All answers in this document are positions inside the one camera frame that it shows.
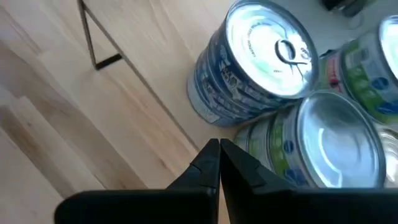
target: pull ring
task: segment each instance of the pull ring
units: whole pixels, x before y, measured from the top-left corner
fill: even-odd
[[[285,58],[285,57],[281,54],[280,48],[281,48],[281,45],[282,45],[282,44],[285,44],[285,45],[289,48],[289,50],[290,50],[291,53],[292,53],[292,59],[290,59],[290,58]],[[279,60],[283,61],[284,63],[290,64],[290,65],[298,65],[298,64],[304,64],[304,65],[306,65],[306,64],[308,64],[308,61],[305,61],[305,60],[303,60],[303,59],[301,59],[301,60],[297,60],[297,59],[296,59],[296,56],[297,56],[297,54],[296,54],[296,49],[295,49],[294,45],[293,45],[290,41],[288,41],[288,40],[286,40],[286,39],[280,39],[280,40],[278,40],[278,41],[275,43],[275,52],[276,52],[276,55],[278,56]]]

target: silver can lid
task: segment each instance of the silver can lid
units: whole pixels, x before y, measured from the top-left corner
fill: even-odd
[[[395,78],[398,79],[398,16],[385,18],[380,25],[381,48]]]
[[[398,133],[379,126],[379,135],[386,156],[386,187],[398,187]]]
[[[386,165],[376,128],[360,107],[338,93],[318,91],[298,111],[298,143],[320,187],[382,187]]]
[[[318,76],[318,54],[296,18],[272,2],[238,1],[229,11],[226,36],[235,60],[268,92],[308,96]]]

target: formula can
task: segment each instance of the formula can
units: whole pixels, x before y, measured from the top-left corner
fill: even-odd
[[[235,126],[310,94],[318,56],[303,26],[268,1],[234,3],[188,79],[195,111],[207,122]]]
[[[253,125],[253,130],[248,142],[248,153],[271,171],[274,171],[274,168],[269,157],[268,140],[269,130],[273,120],[274,117],[266,118]]]
[[[240,130],[234,139],[237,146],[242,146],[242,149],[271,171],[274,171],[274,168],[269,157],[268,140],[273,121],[274,116],[262,119]]]
[[[269,149],[276,174],[299,187],[382,187],[386,178],[372,121],[332,91],[317,91],[279,113]]]
[[[341,59],[342,57],[340,50],[334,50],[320,57],[318,88],[321,90],[333,90],[335,92],[350,96],[343,78]]]
[[[398,16],[384,19],[342,47],[344,79],[352,97],[376,120],[398,122]]]
[[[246,126],[242,130],[240,130],[234,138],[235,145],[239,146],[245,152],[248,151],[249,138],[250,138],[251,131],[253,130],[253,127],[254,127],[253,125]]]
[[[388,126],[377,124],[384,153],[386,155],[387,188],[398,188],[398,132]]]

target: black metal frame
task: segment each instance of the black metal frame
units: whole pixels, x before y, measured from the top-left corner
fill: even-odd
[[[97,63],[97,61],[95,59],[93,43],[92,43],[91,35],[90,35],[90,28],[88,27],[88,23],[87,23],[86,13],[91,18],[93,18],[93,16],[92,16],[91,11],[87,8],[86,4],[83,2],[83,0],[77,0],[77,3],[78,3],[81,22],[83,24],[83,29],[85,31],[88,51],[90,52],[90,58],[91,58],[91,63],[93,64],[93,67],[96,70],[101,70],[102,68],[107,67],[108,65],[111,65],[112,63],[117,62],[118,60],[122,59],[122,56],[120,54],[116,54],[110,58],[107,58],[107,59]]]

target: can stack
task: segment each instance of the can stack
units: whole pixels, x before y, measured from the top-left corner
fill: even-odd
[[[320,88],[356,100],[380,123],[398,123],[398,16],[320,59]]]
[[[238,0],[200,54],[187,91],[193,109],[216,126],[268,114],[234,142],[295,185],[398,186],[390,169],[398,169],[390,128],[398,123],[398,16],[318,58],[291,13]]]
[[[256,130],[264,122],[271,125]],[[247,129],[238,134],[241,139]],[[251,141],[258,136],[264,145],[253,151]],[[385,183],[386,160],[373,122],[351,99],[330,91],[316,91],[254,124],[246,145],[262,165],[299,187],[368,188]]]

